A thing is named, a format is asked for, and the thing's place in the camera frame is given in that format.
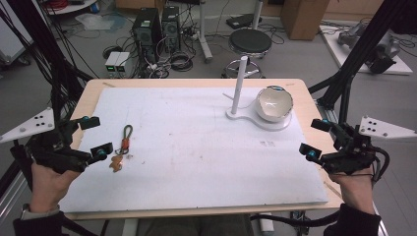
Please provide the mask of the white desk leg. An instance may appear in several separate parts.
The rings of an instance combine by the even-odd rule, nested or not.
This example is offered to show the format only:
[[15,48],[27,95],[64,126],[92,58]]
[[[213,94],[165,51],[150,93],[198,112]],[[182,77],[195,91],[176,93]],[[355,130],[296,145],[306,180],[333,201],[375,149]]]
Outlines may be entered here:
[[264,0],[256,1],[253,20],[252,20],[252,26],[251,26],[252,30],[256,30],[258,28],[263,5],[264,5]]
[[206,0],[199,0],[199,24],[198,40],[204,54],[205,62],[208,64],[212,60],[212,53],[206,39]]

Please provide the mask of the white bowl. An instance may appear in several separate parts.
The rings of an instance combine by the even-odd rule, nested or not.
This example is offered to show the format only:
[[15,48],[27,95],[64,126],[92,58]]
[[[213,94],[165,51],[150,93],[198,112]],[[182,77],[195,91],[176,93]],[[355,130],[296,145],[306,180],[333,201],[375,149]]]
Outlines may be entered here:
[[271,123],[283,121],[293,108],[291,94],[282,87],[269,86],[257,95],[255,109],[258,115]]

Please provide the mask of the white floor platform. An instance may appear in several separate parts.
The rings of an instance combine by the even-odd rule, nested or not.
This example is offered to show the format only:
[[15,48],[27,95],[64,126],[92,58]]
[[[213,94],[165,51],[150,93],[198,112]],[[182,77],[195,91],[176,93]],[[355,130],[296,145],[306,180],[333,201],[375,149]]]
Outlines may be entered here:
[[[322,37],[328,49],[330,50],[331,55],[333,56],[338,67],[345,62],[347,56],[350,53],[350,49],[347,45],[339,45],[337,43],[340,30],[337,27],[331,26],[320,26]],[[404,63],[400,57],[393,57],[394,64],[391,65],[387,70],[384,71],[385,75],[404,75],[408,76],[413,73],[413,71]]]

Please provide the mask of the slim black computer tower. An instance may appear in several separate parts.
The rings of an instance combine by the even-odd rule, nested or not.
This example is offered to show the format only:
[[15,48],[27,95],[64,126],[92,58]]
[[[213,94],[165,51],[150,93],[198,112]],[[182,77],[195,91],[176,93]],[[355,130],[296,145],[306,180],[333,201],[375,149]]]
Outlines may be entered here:
[[180,49],[179,8],[165,6],[162,12],[162,32],[165,39],[165,51],[175,52]]

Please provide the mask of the black round stool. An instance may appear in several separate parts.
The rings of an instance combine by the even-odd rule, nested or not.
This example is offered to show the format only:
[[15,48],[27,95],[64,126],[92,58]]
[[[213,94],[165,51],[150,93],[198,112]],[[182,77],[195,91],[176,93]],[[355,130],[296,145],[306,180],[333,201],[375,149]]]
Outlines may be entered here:
[[263,59],[271,49],[272,42],[266,33],[257,29],[238,29],[230,34],[228,45],[239,58],[225,66],[221,77],[224,79],[236,78],[240,68],[241,57],[247,56],[248,60],[244,77],[252,79],[254,77],[259,79],[265,78],[260,66],[253,59]]

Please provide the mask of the person's left hand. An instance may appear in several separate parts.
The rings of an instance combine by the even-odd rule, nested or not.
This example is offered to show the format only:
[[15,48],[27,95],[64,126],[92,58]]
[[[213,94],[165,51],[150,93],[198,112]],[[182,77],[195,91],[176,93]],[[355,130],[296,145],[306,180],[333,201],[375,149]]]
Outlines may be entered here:
[[49,167],[36,163],[31,166],[31,172],[30,211],[34,213],[47,213],[57,209],[72,182],[80,176],[79,172],[72,170],[59,174]]

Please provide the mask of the flat black device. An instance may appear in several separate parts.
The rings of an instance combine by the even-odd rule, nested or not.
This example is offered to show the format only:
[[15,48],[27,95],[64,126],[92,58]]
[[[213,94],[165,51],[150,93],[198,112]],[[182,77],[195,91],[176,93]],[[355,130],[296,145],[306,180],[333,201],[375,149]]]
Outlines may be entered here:
[[234,30],[238,30],[241,28],[250,28],[253,24],[254,15],[253,14],[245,14],[238,17],[231,17],[230,19],[226,20],[226,24],[233,28]]

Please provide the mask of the grey machine on platform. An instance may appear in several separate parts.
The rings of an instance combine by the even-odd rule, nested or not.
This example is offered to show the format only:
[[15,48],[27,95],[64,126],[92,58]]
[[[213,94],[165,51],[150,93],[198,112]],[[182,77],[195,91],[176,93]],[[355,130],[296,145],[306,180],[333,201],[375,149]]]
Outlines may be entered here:
[[[347,45],[352,49],[365,32],[368,22],[360,22],[356,26],[341,32],[338,36],[339,45]],[[399,53],[399,41],[389,32],[386,32],[382,39],[372,50],[371,55],[366,59],[365,65],[373,74],[382,74],[390,66],[395,64],[393,57]]]

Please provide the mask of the keychain with orange strap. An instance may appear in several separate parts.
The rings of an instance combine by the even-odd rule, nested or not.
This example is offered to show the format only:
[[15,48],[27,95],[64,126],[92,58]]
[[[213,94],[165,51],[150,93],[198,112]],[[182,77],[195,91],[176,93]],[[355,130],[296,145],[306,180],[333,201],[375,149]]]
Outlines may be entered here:
[[123,167],[123,156],[129,152],[130,138],[133,133],[133,126],[126,125],[123,129],[123,138],[119,149],[115,150],[115,155],[111,157],[109,167],[113,172],[118,172]]

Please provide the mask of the white stand with pole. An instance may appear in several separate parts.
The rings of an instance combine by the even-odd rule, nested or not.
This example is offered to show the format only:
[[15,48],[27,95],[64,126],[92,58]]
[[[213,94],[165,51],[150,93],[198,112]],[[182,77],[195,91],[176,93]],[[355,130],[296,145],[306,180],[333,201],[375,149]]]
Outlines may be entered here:
[[244,81],[244,74],[246,71],[246,62],[248,60],[247,56],[241,57],[240,62],[240,68],[237,75],[234,95],[231,97],[232,100],[232,106],[228,108],[225,111],[225,115],[230,120],[247,120],[251,123],[253,123],[258,128],[261,128],[263,130],[269,131],[269,132],[277,132],[284,130],[287,128],[291,122],[292,119],[292,110],[290,114],[281,122],[278,123],[271,123],[263,118],[261,118],[256,109],[255,109],[255,101],[256,97],[245,107],[239,107],[239,101],[241,96],[241,90],[243,87],[243,81]]

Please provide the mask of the wooden table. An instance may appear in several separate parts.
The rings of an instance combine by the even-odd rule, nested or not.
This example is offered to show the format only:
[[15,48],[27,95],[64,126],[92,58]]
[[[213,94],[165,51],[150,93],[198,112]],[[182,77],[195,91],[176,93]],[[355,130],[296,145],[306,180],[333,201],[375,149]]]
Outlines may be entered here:
[[[231,88],[229,94],[231,100],[235,90],[236,81],[227,79],[128,79],[128,80],[105,80],[98,79],[90,81],[76,107],[77,116],[92,115],[101,95],[107,88]],[[327,133],[315,130],[311,123],[319,115],[313,99],[307,91],[303,81],[299,79],[281,79],[278,85],[286,89],[293,98],[294,106],[292,116],[297,117],[302,132],[304,143],[323,151],[329,151],[332,141]],[[268,86],[268,80],[250,79],[243,82],[239,107],[247,106],[257,93]],[[79,132],[74,137],[73,146],[80,148],[84,132]],[[227,214],[227,213],[251,213],[268,212],[293,209],[328,209],[336,208],[340,204],[340,196],[334,184],[330,182],[325,172],[316,164],[321,180],[323,181],[328,201],[322,205],[279,205],[279,206],[228,206],[228,207],[206,207],[191,209],[159,209],[159,210],[119,210],[119,211],[97,211],[97,212],[66,212],[66,215],[73,219],[95,219],[95,218],[129,218],[129,217],[158,217],[158,216],[179,216],[179,215],[206,215],[206,214]]]

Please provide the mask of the cardboard box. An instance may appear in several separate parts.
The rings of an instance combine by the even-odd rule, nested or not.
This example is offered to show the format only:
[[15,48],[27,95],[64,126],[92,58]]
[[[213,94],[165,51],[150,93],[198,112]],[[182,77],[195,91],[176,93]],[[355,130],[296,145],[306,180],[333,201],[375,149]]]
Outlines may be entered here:
[[329,0],[284,0],[280,20],[289,39],[313,40]]

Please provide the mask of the large black computer tower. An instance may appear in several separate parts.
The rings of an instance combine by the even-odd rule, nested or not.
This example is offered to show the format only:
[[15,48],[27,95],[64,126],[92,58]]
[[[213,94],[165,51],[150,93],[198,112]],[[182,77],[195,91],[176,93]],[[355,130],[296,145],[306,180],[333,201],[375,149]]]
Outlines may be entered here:
[[157,63],[161,51],[161,24],[157,8],[141,8],[132,26],[135,42],[151,63]]

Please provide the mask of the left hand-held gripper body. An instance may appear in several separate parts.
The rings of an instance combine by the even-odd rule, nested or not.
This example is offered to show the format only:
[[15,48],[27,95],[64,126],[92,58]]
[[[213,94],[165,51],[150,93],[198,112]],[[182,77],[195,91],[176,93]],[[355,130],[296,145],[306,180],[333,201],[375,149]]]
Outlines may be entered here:
[[54,110],[47,107],[16,128],[0,135],[0,144],[30,137],[24,150],[38,164],[58,173],[67,170],[84,172],[89,166],[91,154],[71,148],[73,134],[81,129],[80,119],[55,121]]

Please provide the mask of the white table mat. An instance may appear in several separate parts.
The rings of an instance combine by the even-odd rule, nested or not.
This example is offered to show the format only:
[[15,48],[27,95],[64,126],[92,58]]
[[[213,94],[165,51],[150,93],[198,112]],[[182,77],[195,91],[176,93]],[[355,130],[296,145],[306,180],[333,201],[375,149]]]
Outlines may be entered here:
[[130,150],[115,172],[89,166],[61,203],[66,212],[322,205],[317,167],[299,152],[297,117],[277,132],[226,116],[232,88],[106,88],[84,132],[89,150],[119,146],[132,125]]

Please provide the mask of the white power supply box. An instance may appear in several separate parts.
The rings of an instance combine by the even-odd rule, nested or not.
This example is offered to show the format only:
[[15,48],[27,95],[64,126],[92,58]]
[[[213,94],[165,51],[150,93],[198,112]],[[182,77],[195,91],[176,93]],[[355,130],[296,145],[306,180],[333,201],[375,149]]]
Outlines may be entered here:
[[127,75],[131,69],[131,57],[129,52],[120,52],[115,63],[116,71],[121,75]]
[[116,64],[117,60],[119,58],[120,53],[117,51],[113,51],[109,54],[106,62],[105,62],[105,68],[109,74],[112,74],[116,71]]

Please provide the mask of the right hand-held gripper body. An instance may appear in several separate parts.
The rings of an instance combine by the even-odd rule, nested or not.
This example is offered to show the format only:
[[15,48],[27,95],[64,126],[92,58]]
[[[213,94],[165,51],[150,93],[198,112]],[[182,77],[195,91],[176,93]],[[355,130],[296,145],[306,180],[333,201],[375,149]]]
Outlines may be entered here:
[[329,131],[334,137],[336,152],[323,154],[320,166],[328,173],[344,172],[348,175],[366,169],[374,163],[373,182],[378,182],[387,170],[389,154],[372,145],[371,138],[417,138],[417,131],[393,125],[369,116],[363,116],[355,127],[347,123],[332,123]]

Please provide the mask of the person's right hand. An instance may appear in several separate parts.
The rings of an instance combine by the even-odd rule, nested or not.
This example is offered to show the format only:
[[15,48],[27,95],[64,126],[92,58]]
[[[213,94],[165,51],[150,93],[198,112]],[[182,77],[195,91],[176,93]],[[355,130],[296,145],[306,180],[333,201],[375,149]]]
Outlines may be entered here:
[[329,174],[329,179],[340,186],[343,201],[368,214],[375,214],[373,204],[373,170],[371,167],[348,175],[344,172]]

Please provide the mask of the round white table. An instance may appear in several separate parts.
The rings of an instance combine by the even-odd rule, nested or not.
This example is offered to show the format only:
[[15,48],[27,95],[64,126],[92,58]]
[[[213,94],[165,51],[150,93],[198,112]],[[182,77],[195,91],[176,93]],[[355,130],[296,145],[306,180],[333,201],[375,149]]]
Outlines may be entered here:
[[49,14],[62,15],[89,8],[97,3],[98,0],[46,0],[42,6]]

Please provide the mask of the clear plastic sheet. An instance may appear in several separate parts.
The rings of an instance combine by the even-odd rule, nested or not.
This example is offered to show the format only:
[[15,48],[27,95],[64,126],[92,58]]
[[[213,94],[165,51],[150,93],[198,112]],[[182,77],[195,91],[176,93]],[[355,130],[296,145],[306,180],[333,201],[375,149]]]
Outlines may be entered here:
[[84,26],[85,30],[117,30],[122,28],[126,19],[120,15],[97,15],[85,13],[78,15],[75,20]]

